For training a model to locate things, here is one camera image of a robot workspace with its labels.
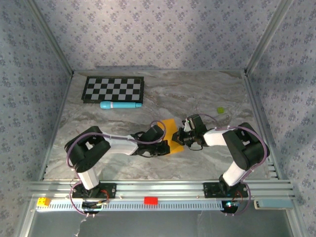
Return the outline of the orange paper sheet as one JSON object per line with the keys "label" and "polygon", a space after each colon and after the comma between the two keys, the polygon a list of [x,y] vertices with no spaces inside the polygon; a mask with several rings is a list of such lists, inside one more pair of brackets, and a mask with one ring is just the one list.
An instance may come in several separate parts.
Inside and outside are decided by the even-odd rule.
{"label": "orange paper sheet", "polygon": [[166,127],[166,134],[165,134],[163,141],[167,141],[168,146],[170,148],[170,153],[168,155],[183,152],[184,147],[181,146],[180,144],[172,141],[172,135],[178,131],[175,119],[173,119],[173,118],[165,119],[165,120],[162,120],[161,122]]}

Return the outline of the light blue marker pen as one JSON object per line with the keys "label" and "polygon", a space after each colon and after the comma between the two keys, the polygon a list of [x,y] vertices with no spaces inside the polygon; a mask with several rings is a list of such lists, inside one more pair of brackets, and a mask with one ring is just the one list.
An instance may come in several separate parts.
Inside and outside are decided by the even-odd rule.
{"label": "light blue marker pen", "polygon": [[136,102],[112,102],[112,101],[102,101],[100,103],[101,109],[129,109],[129,108],[140,108],[142,103]]}

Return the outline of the black and white chessboard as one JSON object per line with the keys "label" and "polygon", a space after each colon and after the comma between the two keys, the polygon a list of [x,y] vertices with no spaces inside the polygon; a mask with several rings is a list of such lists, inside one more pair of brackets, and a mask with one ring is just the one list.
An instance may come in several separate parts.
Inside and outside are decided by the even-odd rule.
{"label": "black and white chessboard", "polygon": [[102,101],[142,103],[143,77],[98,76],[87,77],[81,99],[84,103]]}

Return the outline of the black controller board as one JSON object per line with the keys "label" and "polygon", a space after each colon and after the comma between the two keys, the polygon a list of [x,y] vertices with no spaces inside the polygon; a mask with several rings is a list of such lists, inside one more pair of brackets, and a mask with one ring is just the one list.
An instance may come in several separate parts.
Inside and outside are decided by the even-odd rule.
{"label": "black controller board", "polygon": [[96,202],[90,202],[90,201],[84,201],[81,205],[81,208],[83,210],[83,213],[85,214],[97,214],[108,204],[107,201],[96,201]]}
{"label": "black controller board", "polygon": [[238,201],[222,201],[222,210],[221,212],[226,215],[235,215],[239,207]]}

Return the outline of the grey-blue flat box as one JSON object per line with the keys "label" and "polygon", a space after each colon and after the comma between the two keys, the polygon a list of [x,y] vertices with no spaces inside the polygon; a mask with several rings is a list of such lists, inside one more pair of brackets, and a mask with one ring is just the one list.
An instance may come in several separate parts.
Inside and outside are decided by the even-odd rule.
{"label": "grey-blue flat box", "polygon": [[293,209],[294,205],[289,199],[261,199],[254,200],[254,207],[258,210],[283,210]]}

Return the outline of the aluminium mounting rail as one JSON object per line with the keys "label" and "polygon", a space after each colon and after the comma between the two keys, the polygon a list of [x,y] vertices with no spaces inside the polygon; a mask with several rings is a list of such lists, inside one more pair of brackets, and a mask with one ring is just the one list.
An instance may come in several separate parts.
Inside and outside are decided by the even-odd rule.
{"label": "aluminium mounting rail", "polygon": [[[115,201],[143,200],[158,197],[159,200],[202,200],[205,199],[203,183],[210,180],[123,180],[103,181],[116,183]],[[247,180],[252,199],[295,199],[293,186],[288,180]],[[70,181],[31,182],[27,185],[31,195],[64,198],[73,184]]]}

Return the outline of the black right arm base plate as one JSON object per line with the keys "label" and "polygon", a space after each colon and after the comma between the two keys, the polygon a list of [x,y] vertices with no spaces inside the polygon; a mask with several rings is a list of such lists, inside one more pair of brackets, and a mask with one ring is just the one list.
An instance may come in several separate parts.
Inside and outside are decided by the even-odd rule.
{"label": "black right arm base plate", "polygon": [[205,198],[234,198],[236,194],[248,197],[247,187],[241,183],[228,186],[223,182],[206,182],[203,183],[203,192]]}

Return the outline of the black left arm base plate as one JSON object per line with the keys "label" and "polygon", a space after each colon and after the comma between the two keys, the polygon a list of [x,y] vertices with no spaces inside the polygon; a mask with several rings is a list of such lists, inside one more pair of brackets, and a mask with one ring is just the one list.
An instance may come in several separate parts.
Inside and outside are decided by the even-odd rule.
{"label": "black left arm base plate", "polygon": [[78,184],[72,193],[72,198],[115,198],[116,183],[99,183],[96,187],[87,190],[83,184]]}

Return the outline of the aluminium back rail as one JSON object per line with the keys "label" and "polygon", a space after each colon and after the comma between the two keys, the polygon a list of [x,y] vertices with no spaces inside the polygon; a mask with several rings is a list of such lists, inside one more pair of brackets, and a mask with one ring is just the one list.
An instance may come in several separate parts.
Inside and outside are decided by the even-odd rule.
{"label": "aluminium back rail", "polygon": [[207,69],[207,68],[198,68],[198,69],[188,69],[188,68],[161,68],[157,66],[98,66],[94,69],[77,69],[74,70],[74,73],[87,74],[92,75],[96,73],[126,73],[126,72],[202,72],[202,71],[210,71],[210,72],[224,72],[224,73],[232,73],[232,74],[243,74],[243,68],[241,69]]}

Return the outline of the aluminium side rail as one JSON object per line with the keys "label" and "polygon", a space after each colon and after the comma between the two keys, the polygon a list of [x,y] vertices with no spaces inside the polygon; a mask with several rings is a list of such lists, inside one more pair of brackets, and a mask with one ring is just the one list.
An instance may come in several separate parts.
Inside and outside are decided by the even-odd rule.
{"label": "aluminium side rail", "polygon": [[249,101],[254,112],[254,117],[256,120],[256,124],[258,126],[259,135],[264,139],[264,142],[268,145],[270,149],[270,155],[266,158],[265,163],[267,164],[267,166],[271,166],[272,168],[274,168],[274,170],[269,168],[269,176],[271,179],[284,179],[282,171],[277,163],[277,155],[275,153],[274,140],[272,133],[270,131],[270,127],[266,127],[266,125],[268,125],[268,120],[265,111],[261,110],[261,100],[258,96],[256,96],[255,90],[253,89],[251,80],[249,79],[247,73],[243,72],[242,78],[244,79],[245,88],[248,93]]}
{"label": "aluminium side rail", "polygon": [[66,104],[66,100],[67,100],[67,97],[68,97],[68,93],[69,93],[69,89],[70,89],[70,86],[71,86],[71,82],[72,82],[73,77],[74,77],[74,73],[75,73],[75,72],[72,71],[72,73],[70,74],[69,80],[68,80],[68,82],[67,82],[66,90],[65,90],[65,93],[64,93],[64,95],[63,95],[60,108],[59,108],[59,110],[58,110],[58,115],[57,115],[56,123],[55,123],[54,128],[53,128],[53,133],[52,133],[52,136],[51,136],[50,141],[49,141],[49,143],[48,143],[48,149],[47,149],[47,151],[46,151],[46,153],[45,153],[45,157],[44,157],[44,160],[43,160],[43,164],[42,164],[41,170],[40,170],[40,172],[39,172],[38,181],[43,181],[43,180],[44,180],[44,176],[45,176],[45,173],[46,173],[47,165],[48,165],[48,163],[49,163],[49,159],[50,159],[50,156],[51,156],[53,144],[54,144],[54,141],[55,141],[55,138],[56,138],[58,129],[59,129],[61,117],[62,117],[63,110],[64,110],[64,107],[65,107],[65,104]]}

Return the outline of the aluminium corner post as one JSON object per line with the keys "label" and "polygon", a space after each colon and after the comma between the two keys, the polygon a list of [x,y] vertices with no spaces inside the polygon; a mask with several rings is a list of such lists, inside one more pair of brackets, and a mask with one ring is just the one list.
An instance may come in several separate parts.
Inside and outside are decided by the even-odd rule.
{"label": "aluminium corner post", "polygon": [[54,36],[49,25],[47,24],[45,17],[39,9],[38,5],[34,0],[23,0],[23,2],[29,9],[37,25],[40,27],[47,43],[51,47],[59,62],[61,63],[62,68],[69,76],[72,76],[74,71],[72,70],[68,60],[66,59],[65,54],[59,46],[56,37]]}
{"label": "aluminium corner post", "polygon": [[251,74],[253,70],[255,69],[255,67],[257,66],[259,60],[264,54],[266,48],[269,46],[269,43],[271,42],[274,34],[279,28],[281,22],[283,21],[284,17],[286,16],[293,2],[294,0],[280,0],[279,1],[278,6],[276,7],[274,13],[272,14],[271,19],[259,40],[259,43],[257,44],[253,54],[251,55],[247,63],[247,66],[244,69],[245,74],[247,76]]}

